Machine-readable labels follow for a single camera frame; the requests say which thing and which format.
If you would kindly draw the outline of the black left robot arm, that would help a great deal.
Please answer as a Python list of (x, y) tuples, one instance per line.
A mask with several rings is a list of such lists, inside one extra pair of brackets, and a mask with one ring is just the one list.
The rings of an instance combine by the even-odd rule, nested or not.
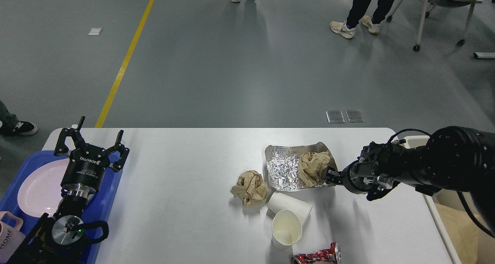
[(85, 222), (83, 212), (101, 189), (105, 172), (121, 171), (130, 150), (122, 143), (123, 130), (109, 148), (87, 143), (81, 135), (84, 120), (82, 116), (77, 127), (62, 128), (55, 145), (55, 156), (68, 156), (56, 212), (42, 214), (8, 264), (79, 264), (85, 248), (109, 236), (106, 221)]

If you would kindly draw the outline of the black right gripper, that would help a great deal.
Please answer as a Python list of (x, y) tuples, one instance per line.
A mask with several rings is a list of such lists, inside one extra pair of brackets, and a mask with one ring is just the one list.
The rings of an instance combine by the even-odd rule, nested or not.
[(354, 194), (367, 194), (368, 201), (385, 197), (400, 182), (393, 181), (390, 189), (382, 189), (376, 182), (379, 172), (378, 162), (360, 162), (356, 160), (345, 167), (340, 173), (333, 167), (327, 167), (324, 174), (326, 184), (343, 185)]

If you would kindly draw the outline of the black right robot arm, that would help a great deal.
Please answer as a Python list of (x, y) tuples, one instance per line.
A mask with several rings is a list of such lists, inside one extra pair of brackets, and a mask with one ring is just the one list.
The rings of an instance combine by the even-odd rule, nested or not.
[(475, 225), (494, 236), (494, 133), (449, 126), (429, 134), (426, 145), (416, 148), (405, 148), (404, 139), (394, 138), (364, 146), (357, 160), (340, 171), (328, 167), (323, 179), (366, 194), (368, 201), (384, 197), (400, 183), (428, 196), (453, 190)]

